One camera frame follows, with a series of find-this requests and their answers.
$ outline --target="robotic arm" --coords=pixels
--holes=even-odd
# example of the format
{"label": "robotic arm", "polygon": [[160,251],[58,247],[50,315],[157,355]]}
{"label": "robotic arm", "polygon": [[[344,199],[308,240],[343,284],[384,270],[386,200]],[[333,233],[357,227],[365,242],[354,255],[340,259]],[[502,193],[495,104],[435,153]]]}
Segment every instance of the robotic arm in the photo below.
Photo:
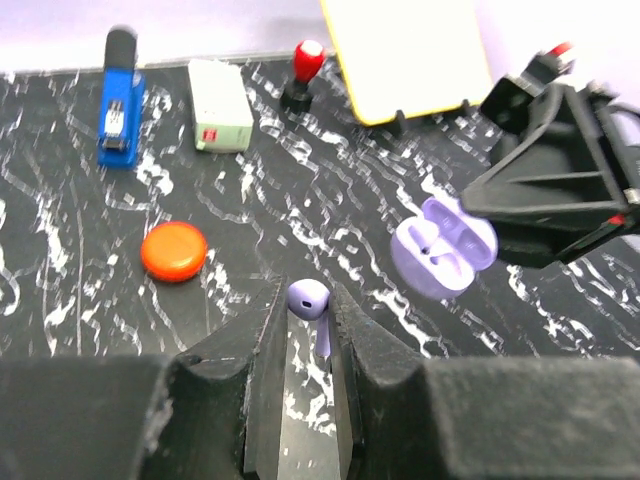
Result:
{"label": "robotic arm", "polygon": [[537,54],[505,76],[480,106],[504,131],[491,168],[461,195],[462,208],[488,220],[498,258],[543,268],[570,263],[620,235],[640,232],[640,149],[625,144],[613,115],[640,111],[615,95],[554,82],[570,73],[570,46]]}

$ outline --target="black marble table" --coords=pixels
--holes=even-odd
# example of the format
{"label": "black marble table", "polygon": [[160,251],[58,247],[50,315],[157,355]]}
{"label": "black marble table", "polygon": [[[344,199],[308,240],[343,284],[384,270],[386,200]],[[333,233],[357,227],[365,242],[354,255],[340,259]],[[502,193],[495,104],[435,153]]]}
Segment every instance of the black marble table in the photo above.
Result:
{"label": "black marble table", "polygon": [[[186,69],[148,70],[133,172],[96,166],[99,73],[0,79],[0,356],[175,354],[281,272],[344,283],[426,357],[638,352],[640,256],[622,240],[544,271],[497,263],[452,301],[400,280],[391,233],[428,195],[455,195],[487,168],[499,132],[482,119],[435,117],[397,140],[357,124],[334,61],[298,118],[278,107],[288,62],[243,72],[252,146],[214,156],[193,146]],[[183,285],[151,281],[139,262],[145,233],[167,220],[210,245]],[[336,478],[331,378],[311,331],[290,321],[281,476]]]}

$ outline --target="white box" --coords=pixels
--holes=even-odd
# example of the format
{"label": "white box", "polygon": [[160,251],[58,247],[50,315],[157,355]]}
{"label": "white box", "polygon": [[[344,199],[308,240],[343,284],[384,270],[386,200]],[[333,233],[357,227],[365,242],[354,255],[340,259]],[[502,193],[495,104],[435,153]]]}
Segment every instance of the white box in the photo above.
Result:
{"label": "white box", "polygon": [[196,148],[244,152],[251,141],[253,112],[240,68],[210,60],[191,60],[187,68]]}

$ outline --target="stapler label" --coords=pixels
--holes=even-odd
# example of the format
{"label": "stapler label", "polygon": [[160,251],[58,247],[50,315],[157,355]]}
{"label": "stapler label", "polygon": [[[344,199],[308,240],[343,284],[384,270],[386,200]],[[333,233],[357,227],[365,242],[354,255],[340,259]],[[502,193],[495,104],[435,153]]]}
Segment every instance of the stapler label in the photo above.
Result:
{"label": "stapler label", "polygon": [[104,133],[109,137],[119,137],[124,130],[124,102],[110,100],[104,121]]}

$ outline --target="white vein pattern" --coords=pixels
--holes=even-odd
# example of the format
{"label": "white vein pattern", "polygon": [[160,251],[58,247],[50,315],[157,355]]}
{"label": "white vein pattern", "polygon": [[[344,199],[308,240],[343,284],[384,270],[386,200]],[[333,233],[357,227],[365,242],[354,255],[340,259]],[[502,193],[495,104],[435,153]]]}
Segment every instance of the white vein pattern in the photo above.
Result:
{"label": "white vein pattern", "polygon": [[[246,154],[196,154],[184,70],[154,70],[134,172],[96,167],[99,75],[4,77],[1,356],[174,354],[233,321],[281,272],[344,283],[425,357],[640,350],[640,260],[622,241],[543,272],[498,263],[455,300],[427,302],[401,283],[390,235],[428,195],[456,195],[488,167],[498,132],[481,118],[436,117],[397,140],[356,124],[333,61],[300,117],[278,107],[288,67],[243,69],[256,116]],[[139,265],[145,233],[168,220],[210,242],[187,285],[156,284]],[[313,342],[294,321],[285,413],[332,437],[331,378]]]}

